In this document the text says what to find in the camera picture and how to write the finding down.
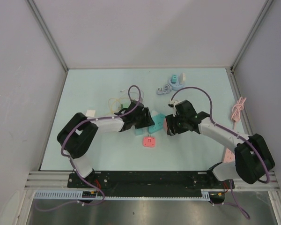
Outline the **white square adapter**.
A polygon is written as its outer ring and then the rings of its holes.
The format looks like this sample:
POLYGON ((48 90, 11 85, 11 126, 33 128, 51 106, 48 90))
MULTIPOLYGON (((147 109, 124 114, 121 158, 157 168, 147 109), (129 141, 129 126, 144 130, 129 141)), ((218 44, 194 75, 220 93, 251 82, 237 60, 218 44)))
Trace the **white square adapter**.
POLYGON ((179 85, 184 85, 185 81, 186 81, 186 75, 185 73, 181 73, 178 77, 179 85))

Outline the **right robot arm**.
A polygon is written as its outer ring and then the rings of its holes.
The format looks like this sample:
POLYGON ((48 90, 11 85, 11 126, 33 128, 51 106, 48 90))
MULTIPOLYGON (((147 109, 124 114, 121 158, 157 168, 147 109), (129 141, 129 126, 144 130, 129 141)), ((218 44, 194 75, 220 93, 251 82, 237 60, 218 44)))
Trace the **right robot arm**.
POLYGON ((217 163, 210 168, 212 173, 207 175, 207 184, 218 188, 223 181, 242 179, 248 184, 261 181, 269 182, 269 172, 274 169, 275 162, 263 136, 247 135, 231 130, 216 123, 210 114, 196 112, 188 101, 170 101, 168 106, 173 113, 167 115, 167 135, 174 136, 187 131, 207 136, 235 155, 231 163, 217 163))

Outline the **light teal charger plug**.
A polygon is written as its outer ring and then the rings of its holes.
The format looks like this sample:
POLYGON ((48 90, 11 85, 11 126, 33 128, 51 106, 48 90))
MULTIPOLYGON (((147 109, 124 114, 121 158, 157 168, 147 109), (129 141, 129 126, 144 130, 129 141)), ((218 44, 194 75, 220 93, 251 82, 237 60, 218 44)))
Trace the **light teal charger plug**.
POLYGON ((135 129, 135 130, 134 130, 134 134, 135 134, 136 136, 140 136, 140 135, 143 135, 143 134, 144 134, 144 131, 143 131, 142 128, 138 128, 138 129, 135 129))

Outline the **teal triangular power strip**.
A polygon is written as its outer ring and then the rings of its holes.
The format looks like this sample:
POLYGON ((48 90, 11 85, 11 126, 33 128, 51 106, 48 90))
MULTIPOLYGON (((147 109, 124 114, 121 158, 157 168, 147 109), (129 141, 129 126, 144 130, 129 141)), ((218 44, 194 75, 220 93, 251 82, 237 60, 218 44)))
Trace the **teal triangular power strip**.
POLYGON ((155 110, 151 111, 151 117, 154 122, 154 125, 148 127, 148 133, 153 134, 163 129, 163 122, 165 119, 165 115, 159 113, 155 110))

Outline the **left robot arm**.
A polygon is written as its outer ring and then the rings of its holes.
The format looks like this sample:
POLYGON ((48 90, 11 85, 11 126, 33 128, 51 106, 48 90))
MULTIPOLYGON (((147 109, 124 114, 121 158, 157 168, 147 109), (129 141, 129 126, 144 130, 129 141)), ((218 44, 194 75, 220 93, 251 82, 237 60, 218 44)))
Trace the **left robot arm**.
POLYGON ((155 125, 149 108, 138 101, 131 101, 127 108, 111 116, 88 118, 81 112, 76 113, 58 133, 57 141, 61 145, 61 155, 67 157, 78 174, 78 182, 90 187, 94 182, 94 172, 86 153, 98 133, 124 132, 147 128, 155 125))

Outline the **blue round power strip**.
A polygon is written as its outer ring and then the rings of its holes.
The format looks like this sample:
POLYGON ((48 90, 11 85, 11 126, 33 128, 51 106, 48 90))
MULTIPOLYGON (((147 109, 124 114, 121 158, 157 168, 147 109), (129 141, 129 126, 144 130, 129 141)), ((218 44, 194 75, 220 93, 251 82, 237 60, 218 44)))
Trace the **blue round power strip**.
POLYGON ((182 89, 185 86, 185 83, 180 83, 177 81, 176 83, 172 83, 171 79, 162 87, 156 90, 157 95, 166 95, 169 94, 171 91, 177 91, 182 89))

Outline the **pink cube socket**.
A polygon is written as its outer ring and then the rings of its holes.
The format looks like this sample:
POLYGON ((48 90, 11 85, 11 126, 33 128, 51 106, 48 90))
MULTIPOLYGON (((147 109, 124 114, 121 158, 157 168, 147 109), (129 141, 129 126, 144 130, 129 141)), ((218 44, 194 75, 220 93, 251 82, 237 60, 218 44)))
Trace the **pink cube socket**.
POLYGON ((168 124, 167 124, 166 118, 163 121, 163 129, 164 129, 165 133, 168 134, 169 129, 168 129, 168 124))

